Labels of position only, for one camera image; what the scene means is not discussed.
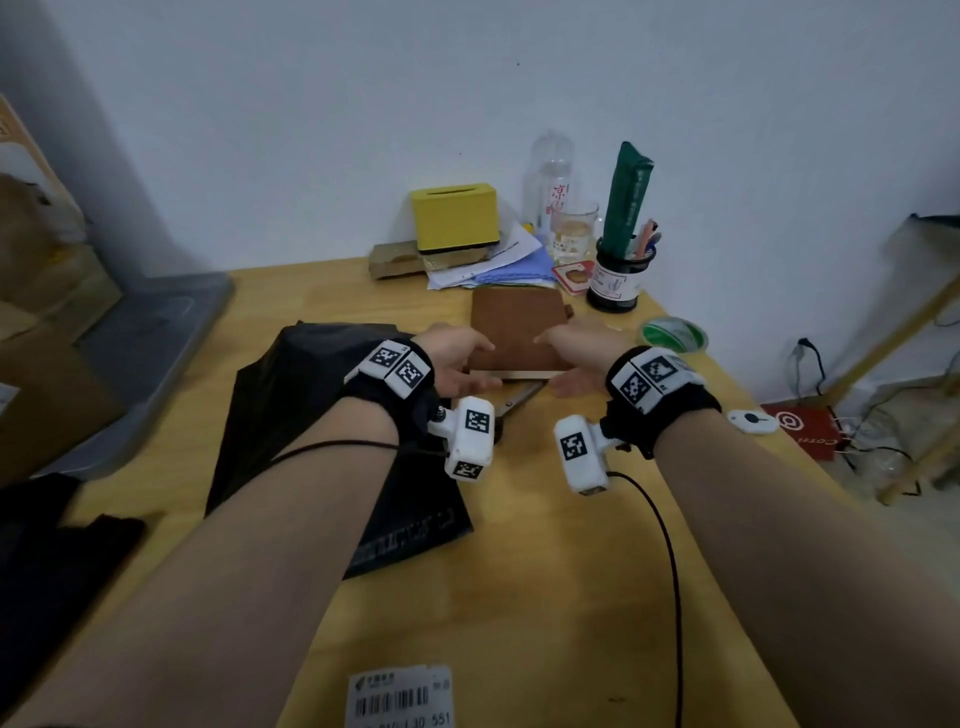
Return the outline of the person's right hand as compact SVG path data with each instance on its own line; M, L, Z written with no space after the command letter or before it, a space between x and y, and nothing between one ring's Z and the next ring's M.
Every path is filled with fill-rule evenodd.
M607 374L624 354L636 346L626 333L594 319L573 318L561 326L577 328L577 346L551 349L570 368L549 381L555 397L573 399L603 394Z

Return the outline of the brown notebook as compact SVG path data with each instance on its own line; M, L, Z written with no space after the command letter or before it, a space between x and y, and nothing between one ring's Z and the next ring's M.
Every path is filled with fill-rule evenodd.
M503 381L548 381L571 366L554 348L537 344L546 330L564 325L573 307L560 291L545 287L486 286L471 295L471 327L484 334L493 350L477 350L465 364Z

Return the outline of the person's right forearm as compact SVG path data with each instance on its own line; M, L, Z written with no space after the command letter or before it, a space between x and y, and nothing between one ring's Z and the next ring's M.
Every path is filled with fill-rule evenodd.
M714 410L654 460L802 728L960 728L960 602L858 508Z

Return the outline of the blue cloth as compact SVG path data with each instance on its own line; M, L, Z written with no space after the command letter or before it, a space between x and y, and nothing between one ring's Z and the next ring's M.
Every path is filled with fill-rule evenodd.
M475 274L465 287L488 285L556 285L553 273L555 262L544 246L539 246L529 255L499 268Z

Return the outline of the black wrist band with markers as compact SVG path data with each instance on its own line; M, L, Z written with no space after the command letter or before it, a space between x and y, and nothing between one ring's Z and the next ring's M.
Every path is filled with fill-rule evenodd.
M601 431L636 447L647 460L678 418L723 411L702 376L678 353L659 346L635 346L621 354L608 369L605 386L609 400Z
M415 343L386 339L378 343L343 379L340 398L382 407L393 421L402 445L417 443L440 406L435 371Z

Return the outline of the white paper sheets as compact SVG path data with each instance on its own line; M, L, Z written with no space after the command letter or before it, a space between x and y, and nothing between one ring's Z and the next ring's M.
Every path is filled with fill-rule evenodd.
M478 277L502 275L508 267L546 251L543 243L519 221L510 224L506 237L491 250L483 261L427 272L426 289L444 290L475 284Z

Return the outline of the flat brown cardboard box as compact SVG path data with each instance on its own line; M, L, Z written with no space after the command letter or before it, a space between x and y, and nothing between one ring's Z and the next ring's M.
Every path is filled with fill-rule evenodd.
M486 261L492 246L420 252L414 240L379 244L371 248L367 272L373 281L446 272Z

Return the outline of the yellow tissue box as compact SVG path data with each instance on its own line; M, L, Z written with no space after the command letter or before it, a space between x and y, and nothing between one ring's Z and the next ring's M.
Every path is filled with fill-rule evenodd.
M488 183L414 189L409 194L418 251L433 255L498 244L498 192Z

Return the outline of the clear plastic bottle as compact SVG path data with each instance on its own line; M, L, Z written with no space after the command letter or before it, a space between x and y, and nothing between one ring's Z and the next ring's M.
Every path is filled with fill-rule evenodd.
M540 240L550 235L554 213L567 203L574 156L573 140L559 130L548 129L534 141L522 180L522 213Z

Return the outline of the green packet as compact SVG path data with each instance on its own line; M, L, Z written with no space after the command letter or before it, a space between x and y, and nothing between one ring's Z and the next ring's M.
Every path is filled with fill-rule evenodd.
M611 178L598 252L618 260L628 258L654 168L654 160L641 153L633 143L621 143Z

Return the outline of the red box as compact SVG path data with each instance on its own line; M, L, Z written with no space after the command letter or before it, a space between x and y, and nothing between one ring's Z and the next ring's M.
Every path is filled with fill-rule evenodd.
M849 442L848 436L826 408L792 403L770 403L760 407L817 462L833 462L835 456Z

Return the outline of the wooden rack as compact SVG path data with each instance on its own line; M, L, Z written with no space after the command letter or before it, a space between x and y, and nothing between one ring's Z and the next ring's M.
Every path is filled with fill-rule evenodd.
M960 214L919 216L915 213L906 219L908 228L916 228L921 233L927 230L936 232L952 231L960 236ZM823 392L821 386L816 387L817 395L813 402L815 407L822 407L833 412L867 374L878 367L882 362L894 354L899 348L917 335L924 327L932 325L940 313L955 300L960 298L960 273L956 273L942 289L926 301L919 309L905 318L891 333L879 343L875 344L855 364L843 373L834 383ZM923 479L927 479L946 459L960 449L960 419L943 431L942 435L917 458L910 460L908 467L894 480L878 491L875 499L884 506L890 506L901 496L916 495L917 490L907 491L912 483L920 486Z

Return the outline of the white shipping label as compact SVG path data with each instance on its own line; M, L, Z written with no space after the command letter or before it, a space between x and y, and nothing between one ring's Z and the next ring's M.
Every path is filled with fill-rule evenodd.
M390 666L351 675L343 728L455 728L445 664Z

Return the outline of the large cardboard box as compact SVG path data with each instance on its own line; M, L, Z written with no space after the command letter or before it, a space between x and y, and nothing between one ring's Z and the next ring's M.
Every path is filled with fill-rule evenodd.
M126 413L78 345L122 297L84 213L0 92L0 488Z

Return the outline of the black cloth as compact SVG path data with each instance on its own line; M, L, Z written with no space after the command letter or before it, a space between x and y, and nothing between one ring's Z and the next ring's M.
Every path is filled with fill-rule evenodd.
M0 487L0 718L28 693L138 549L139 517L64 517L83 483L54 473Z

